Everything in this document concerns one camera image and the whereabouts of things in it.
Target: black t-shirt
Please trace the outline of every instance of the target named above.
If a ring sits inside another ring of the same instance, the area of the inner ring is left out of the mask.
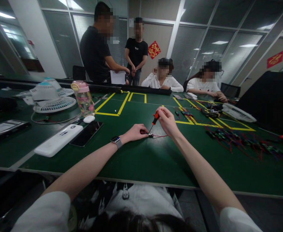
[[[88,27],[84,33],[80,42],[80,54],[90,80],[103,82],[110,77],[105,63],[105,57],[111,55],[107,39],[95,27]]]
[[[138,43],[135,39],[129,38],[126,42],[125,48],[130,50],[129,58],[135,67],[142,62],[142,56],[148,55],[148,44],[145,41]],[[128,63],[127,68],[131,69],[132,66]]]

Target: smartwatch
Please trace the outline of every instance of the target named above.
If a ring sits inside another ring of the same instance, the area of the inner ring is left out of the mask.
[[[122,142],[121,142],[120,137],[115,136],[115,137],[113,137],[110,141],[111,141],[112,143],[114,143],[114,144],[117,145],[118,150],[120,149],[120,147],[122,147]]]

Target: red screwdriver handle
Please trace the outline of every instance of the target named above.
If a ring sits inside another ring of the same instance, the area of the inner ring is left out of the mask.
[[[155,115],[154,115],[154,120],[153,120],[153,122],[152,122],[152,125],[155,125],[156,124],[156,122],[157,122],[157,120],[159,119],[159,112],[158,111],[156,111],[156,113],[155,113]]]

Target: water bottle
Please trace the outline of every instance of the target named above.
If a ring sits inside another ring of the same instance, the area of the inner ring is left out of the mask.
[[[73,81],[71,88],[75,92],[76,100],[81,110],[83,117],[95,115],[94,102],[92,100],[89,86],[83,80]]]

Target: pink bottle cap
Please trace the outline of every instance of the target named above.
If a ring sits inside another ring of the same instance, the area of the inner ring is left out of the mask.
[[[89,92],[89,86],[84,81],[73,81],[71,88],[77,93]]]

